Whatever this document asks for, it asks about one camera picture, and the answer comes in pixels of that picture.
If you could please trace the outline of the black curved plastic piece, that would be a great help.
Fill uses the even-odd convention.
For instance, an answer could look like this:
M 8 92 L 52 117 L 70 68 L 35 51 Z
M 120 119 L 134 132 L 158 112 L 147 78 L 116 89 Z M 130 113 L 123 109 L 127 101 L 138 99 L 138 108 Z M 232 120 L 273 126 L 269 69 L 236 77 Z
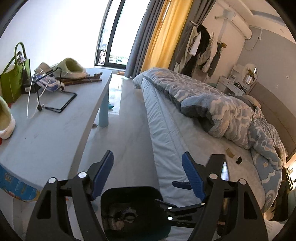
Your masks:
M 235 162 L 236 162 L 236 164 L 240 165 L 242 163 L 241 156 L 239 156 Z

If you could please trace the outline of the black trash bin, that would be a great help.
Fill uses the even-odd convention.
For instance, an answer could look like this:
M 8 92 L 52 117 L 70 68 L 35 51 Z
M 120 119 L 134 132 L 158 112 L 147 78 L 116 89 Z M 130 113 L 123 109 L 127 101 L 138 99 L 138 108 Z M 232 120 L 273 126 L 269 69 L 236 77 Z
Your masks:
M 150 186 L 106 190 L 100 199 L 101 218 L 108 240 L 163 240 L 169 236 L 168 216 L 160 207 L 159 190 Z

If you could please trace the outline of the light blue bed mattress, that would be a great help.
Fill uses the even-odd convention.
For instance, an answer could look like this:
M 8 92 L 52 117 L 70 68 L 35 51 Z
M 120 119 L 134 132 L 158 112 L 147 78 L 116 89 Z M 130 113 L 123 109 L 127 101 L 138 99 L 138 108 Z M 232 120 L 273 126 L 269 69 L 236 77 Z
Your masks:
M 192 190 L 175 188 L 173 181 L 186 181 L 182 167 L 182 154 L 189 152 L 196 163 L 206 165 L 212 154 L 225 154 L 230 150 L 242 158 L 241 164 L 226 156 L 230 180 L 247 180 L 256 200 L 263 208 L 265 192 L 249 150 L 243 149 L 225 138 L 215 138 L 205 132 L 198 120 L 184 116 L 176 106 L 149 81 L 147 73 L 133 79 L 136 88 L 142 90 L 147 110 L 154 163 L 157 170 L 160 192 L 165 202 L 178 207 L 200 203 Z

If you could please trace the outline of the blue patterned fleece blanket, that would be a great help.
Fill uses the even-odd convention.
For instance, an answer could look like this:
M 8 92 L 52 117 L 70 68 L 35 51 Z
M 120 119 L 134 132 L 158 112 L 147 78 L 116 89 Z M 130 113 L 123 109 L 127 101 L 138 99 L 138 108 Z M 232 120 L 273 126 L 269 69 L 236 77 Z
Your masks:
M 208 134 L 215 138 L 225 137 L 250 150 L 265 191 L 263 211 L 267 211 L 278 195 L 287 154 L 276 128 L 266 120 L 262 110 L 165 68 L 152 68 L 143 75 L 180 113 L 197 118 Z

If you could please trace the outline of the blue printed box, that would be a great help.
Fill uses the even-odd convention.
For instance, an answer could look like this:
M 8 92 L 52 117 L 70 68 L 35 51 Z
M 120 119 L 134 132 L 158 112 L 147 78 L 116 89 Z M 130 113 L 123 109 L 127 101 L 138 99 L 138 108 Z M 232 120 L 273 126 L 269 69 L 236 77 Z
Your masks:
M 38 189 L 14 177 L 2 166 L 0 167 L 0 177 L 1 189 L 10 196 L 24 202 L 36 201 L 39 198 L 40 191 Z

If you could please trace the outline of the dark wooden sticks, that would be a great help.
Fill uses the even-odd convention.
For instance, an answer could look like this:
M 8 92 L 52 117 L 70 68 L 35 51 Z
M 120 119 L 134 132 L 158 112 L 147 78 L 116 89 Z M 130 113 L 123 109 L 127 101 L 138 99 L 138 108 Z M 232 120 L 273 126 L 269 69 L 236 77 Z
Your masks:
M 87 75 L 86 77 L 81 78 L 81 79 L 66 79 L 66 78 L 63 78 L 63 79 L 61 79 L 61 82 L 65 86 L 100 82 L 102 74 L 103 74 L 102 72 L 99 72 L 99 73 L 95 73 L 93 76 Z

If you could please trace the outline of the blue white package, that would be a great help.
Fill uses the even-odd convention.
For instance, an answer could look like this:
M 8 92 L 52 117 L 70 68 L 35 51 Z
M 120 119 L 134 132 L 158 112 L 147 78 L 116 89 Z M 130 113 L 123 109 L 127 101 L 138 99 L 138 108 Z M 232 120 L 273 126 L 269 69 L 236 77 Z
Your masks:
M 39 87 L 49 92 L 63 91 L 65 88 L 65 85 L 61 81 L 49 75 L 34 76 L 34 83 L 36 83 Z

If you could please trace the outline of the green slipper near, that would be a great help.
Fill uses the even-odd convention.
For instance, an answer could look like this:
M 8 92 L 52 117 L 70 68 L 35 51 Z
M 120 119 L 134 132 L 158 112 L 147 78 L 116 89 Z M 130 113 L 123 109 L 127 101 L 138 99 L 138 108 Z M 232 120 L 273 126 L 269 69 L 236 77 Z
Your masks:
M 0 100 L 0 138 L 6 140 L 12 135 L 16 126 L 16 121 L 5 100 L 2 97 L 0 97 Z

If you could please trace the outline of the green slipper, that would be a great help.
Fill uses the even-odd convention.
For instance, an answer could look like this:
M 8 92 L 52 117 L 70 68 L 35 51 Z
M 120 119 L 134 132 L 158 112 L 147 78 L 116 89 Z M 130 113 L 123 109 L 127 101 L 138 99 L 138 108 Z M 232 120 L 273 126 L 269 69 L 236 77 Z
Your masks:
M 53 75 L 58 78 L 82 79 L 87 76 L 86 69 L 72 58 L 65 58 L 55 67 L 58 69 L 53 73 Z
M 0 97 L 0 100 L 0 138 L 6 140 L 12 135 L 16 126 L 16 121 L 5 100 L 2 97 Z

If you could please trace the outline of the grey headboard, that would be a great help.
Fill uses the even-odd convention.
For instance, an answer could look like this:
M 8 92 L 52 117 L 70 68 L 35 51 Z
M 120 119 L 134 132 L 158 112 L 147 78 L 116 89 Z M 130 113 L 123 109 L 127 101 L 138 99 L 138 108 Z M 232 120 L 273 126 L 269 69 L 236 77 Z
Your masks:
M 260 103 L 266 120 L 276 128 L 287 151 L 287 161 L 289 161 L 295 154 L 295 116 L 259 82 L 255 82 L 248 94 Z

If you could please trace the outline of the green slipper far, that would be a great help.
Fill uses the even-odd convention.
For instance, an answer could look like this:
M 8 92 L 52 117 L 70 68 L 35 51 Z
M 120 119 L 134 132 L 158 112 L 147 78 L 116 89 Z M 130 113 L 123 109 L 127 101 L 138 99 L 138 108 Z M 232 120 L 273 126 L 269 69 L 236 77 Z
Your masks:
M 86 69 L 72 58 L 65 58 L 55 67 L 58 69 L 53 73 L 53 75 L 58 78 L 82 79 L 87 76 Z

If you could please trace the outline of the black small box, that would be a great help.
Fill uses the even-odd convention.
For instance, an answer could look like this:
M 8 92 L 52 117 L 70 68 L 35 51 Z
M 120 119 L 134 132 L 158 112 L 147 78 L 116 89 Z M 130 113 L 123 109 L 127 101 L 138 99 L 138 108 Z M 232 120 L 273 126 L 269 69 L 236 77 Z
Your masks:
M 39 89 L 40 89 L 39 85 L 37 85 L 36 83 L 31 84 L 30 81 L 27 81 L 22 84 L 21 93 L 22 94 L 29 94 L 29 92 L 36 93 Z

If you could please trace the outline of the green felt tote bag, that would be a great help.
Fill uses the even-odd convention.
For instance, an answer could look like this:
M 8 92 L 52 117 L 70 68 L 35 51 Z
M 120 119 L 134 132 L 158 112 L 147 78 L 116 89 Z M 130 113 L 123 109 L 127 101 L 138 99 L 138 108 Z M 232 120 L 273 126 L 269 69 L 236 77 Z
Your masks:
M 22 95 L 23 83 L 31 77 L 30 59 L 25 46 L 19 42 L 15 46 L 14 56 L 1 73 L 1 89 L 7 103 L 16 102 Z

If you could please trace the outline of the grey curtain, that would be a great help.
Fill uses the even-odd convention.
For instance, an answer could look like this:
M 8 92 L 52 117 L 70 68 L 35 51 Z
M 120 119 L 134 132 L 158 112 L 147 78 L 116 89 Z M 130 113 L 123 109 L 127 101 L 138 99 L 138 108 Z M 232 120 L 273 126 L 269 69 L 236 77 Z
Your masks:
M 132 50 L 125 68 L 125 77 L 134 78 L 137 76 L 144 63 L 145 55 L 151 40 L 153 31 L 164 5 L 164 0 L 150 1 L 147 10 L 138 28 Z

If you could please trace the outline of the white air conditioner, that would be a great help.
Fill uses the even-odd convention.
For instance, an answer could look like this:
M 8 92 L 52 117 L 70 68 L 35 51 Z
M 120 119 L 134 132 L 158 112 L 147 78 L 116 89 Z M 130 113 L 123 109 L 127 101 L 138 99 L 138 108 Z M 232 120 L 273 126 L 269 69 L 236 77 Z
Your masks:
M 249 25 L 236 12 L 225 9 L 222 15 L 215 16 L 214 18 L 215 20 L 224 19 L 229 21 L 246 40 L 251 39 L 252 31 Z

